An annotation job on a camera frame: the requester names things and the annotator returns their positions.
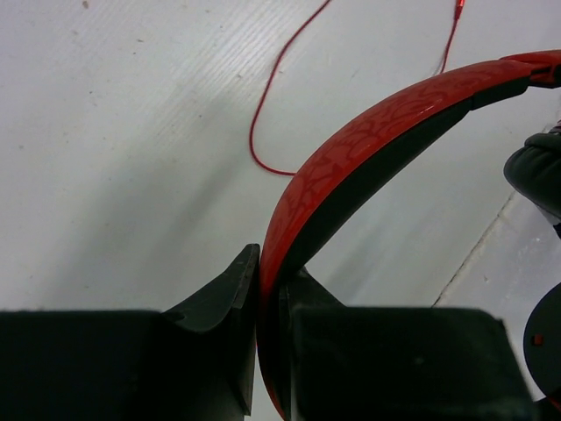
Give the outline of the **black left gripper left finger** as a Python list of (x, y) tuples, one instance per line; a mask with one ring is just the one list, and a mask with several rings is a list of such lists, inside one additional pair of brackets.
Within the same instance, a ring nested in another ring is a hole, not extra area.
[(4, 420), (242, 420), (259, 246), (169, 310), (5, 311)]

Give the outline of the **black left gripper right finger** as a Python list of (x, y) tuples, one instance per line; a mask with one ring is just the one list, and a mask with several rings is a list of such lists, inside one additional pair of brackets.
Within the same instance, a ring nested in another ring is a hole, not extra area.
[(537, 420), (504, 324), (481, 310), (348, 307), (309, 273), (279, 289), (287, 420)]

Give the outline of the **red black headphones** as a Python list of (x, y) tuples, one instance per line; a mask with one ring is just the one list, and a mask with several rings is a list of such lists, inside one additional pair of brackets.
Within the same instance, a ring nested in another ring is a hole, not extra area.
[(259, 265), (257, 346), (266, 390), (281, 417), (279, 288), (389, 180), (470, 111), (529, 87), (560, 85), (560, 52), (483, 61), (432, 76), (385, 98), (327, 139), (295, 173), (267, 228)]

